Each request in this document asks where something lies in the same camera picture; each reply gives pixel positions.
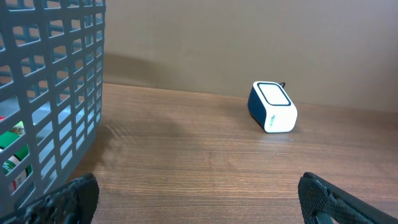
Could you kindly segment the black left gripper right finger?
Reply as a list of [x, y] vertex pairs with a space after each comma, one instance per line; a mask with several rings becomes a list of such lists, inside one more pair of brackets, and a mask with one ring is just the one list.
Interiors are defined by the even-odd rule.
[[300, 178], [298, 197], [305, 224], [397, 224], [397, 218], [311, 172], [304, 173]]

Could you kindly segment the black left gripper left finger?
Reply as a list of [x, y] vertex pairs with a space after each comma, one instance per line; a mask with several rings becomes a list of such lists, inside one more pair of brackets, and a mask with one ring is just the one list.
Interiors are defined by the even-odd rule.
[[87, 173], [2, 217], [1, 223], [91, 223], [99, 194], [96, 177]]

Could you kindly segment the green lid jar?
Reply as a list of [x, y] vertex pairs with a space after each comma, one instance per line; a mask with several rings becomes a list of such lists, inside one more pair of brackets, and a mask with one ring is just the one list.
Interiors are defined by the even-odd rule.
[[[1, 134], [1, 151], [5, 150], [14, 141], [18, 140], [25, 134], [24, 123], [22, 121], [14, 125], [14, 127], [7, 132]], [[19, 165], [29, 155], [29, 148], [27, 145], [14, 153], [8, 160], [3, 162], [2, 168], [6, 175], [12, 172], [17, 165]], [[31, 165], [28, 165], [19, 175], [9, 184], [9, 193], [13, 194], [20, 185], [30, 176], [32, 172]]]

